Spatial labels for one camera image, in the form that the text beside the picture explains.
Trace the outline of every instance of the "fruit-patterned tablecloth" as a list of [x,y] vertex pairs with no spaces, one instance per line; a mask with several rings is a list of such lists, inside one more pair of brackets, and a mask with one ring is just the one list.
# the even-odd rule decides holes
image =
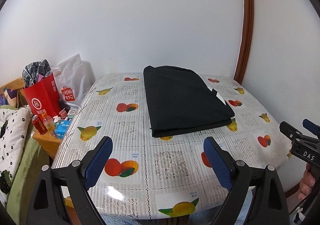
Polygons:
[[89,195],[101,215],[158,219],[190,214],[223,203],[222,188],[203,153],[212,136],[234,159],[249,166],[278,168],[290,140],[266,109],[232,78],[201,75],[229,103],[228,126],[173,137],[153,138],[142,73],[100,77],[73,119],[53,167],[82,159],[103,136],[113,141],[105,169]]

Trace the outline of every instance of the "blue tissue pack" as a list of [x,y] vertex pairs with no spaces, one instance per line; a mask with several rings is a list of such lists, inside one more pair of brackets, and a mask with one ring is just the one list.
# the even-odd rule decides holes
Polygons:
[[63,139],[64,134],[66,133],[71,120],[62,120],[54,131],[59,139]]

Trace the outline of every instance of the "black folded garment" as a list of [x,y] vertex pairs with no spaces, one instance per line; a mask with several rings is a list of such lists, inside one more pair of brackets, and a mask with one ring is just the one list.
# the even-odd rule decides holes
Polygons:
[[148,66],[143,76],[153,137],[222,127],[235,116],[192,70]]

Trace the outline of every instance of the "hand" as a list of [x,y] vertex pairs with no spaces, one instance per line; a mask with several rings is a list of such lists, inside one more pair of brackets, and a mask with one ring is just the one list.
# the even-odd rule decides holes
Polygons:
[[312,186],[315,184],[316,179],[310,173],[311,164],[306,165],[306,170],[303,173],[303,178],[300,181],[300,188],[298,190],[298,200],[302,201],[312,191]]

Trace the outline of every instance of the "plastic bottle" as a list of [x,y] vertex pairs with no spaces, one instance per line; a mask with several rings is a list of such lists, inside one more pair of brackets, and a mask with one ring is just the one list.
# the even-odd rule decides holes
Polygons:
[[50,135],[53,137],[57,137],[57,135],[54,132],[56,129],[56,126],[54,125],[52,117],[48,116],[46,112],[42,114],[42,117],[43,117],[43,124],[45,125],[47,130],[50,132]]

